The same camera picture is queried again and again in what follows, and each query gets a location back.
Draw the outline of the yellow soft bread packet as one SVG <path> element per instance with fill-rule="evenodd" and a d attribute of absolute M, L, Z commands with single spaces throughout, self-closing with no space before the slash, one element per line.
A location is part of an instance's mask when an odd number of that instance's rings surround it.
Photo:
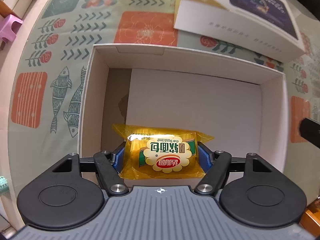
<path fill-rule="evenodd" d="M 199 143 L 214 139 L 199 131 L 113 124 L 125 141 L 119 175 L 128 180 L 202 178 Z"/>

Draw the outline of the open white cardboard box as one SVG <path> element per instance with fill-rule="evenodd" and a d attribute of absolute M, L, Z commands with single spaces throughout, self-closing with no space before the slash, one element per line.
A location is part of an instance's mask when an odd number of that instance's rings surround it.
<path fill-rule="evenodd" d="M 289 133 L 285 74 L 235 57 L 194 49 L 99 44 L 87 66 L 78 152 L 88 156 L 108 142 L 103 121 L 119 122 L 127 94 L 130 125 L 200 131 L 208 146 L 236 157 L 257 153 L 283 171 Z"/>

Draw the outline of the white tablet box lid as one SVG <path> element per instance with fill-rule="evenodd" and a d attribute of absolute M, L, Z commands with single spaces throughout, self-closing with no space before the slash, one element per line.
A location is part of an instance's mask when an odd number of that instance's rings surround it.
<path fill-rule="evenodd" d="M 232 43 L 282 63 L 305 53 L 286 0 L 176 0 L 174 27 Z"/>

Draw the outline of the patterned green tablecloth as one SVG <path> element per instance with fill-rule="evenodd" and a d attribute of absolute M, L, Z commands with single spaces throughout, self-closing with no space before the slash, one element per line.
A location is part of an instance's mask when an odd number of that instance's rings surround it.
<path fill-rule="evenodd" d="M 224 41 L 173 29 L 175 0 L 44 0 L 35 5 L 9 46 L 4 67 L 16 72 L 11 103 L 26 80 L 39 75 L 45 87 L 39 92 L 36 125 L 8 112 L 8 152 L 11 192 L 17 195 L 33 178 L 61 157 L 54 149 L 76 150 L 78 129 L 69 128 L 63 114 L 80 86 L 95 44 L 118 42 L 126 27 L 125 43 L 163 44 L 238 57 L 283 71 L 292 101 L 292 131 L 285 173 L 306 192 L 319 194 L 318 150 L 298 135 L 302 117 L 319 120 L 319 20 L 296 0 L 287 0 L 302 33 L 306 53 L 290 63 L 278 63 Z"/>

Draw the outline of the purple plastic stool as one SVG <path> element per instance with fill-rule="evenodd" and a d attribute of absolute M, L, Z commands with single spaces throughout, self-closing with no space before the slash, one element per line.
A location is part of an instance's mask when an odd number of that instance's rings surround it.
<path fill-rule="evenodd" d="M 15 24 L 22 25 L 23 20 L 14 16 L 8 15 L 4 20 L 1 21 L 1 39 L 3 42 L 13 42 L 16 38 L 16 32 L 13 27 Z"/>

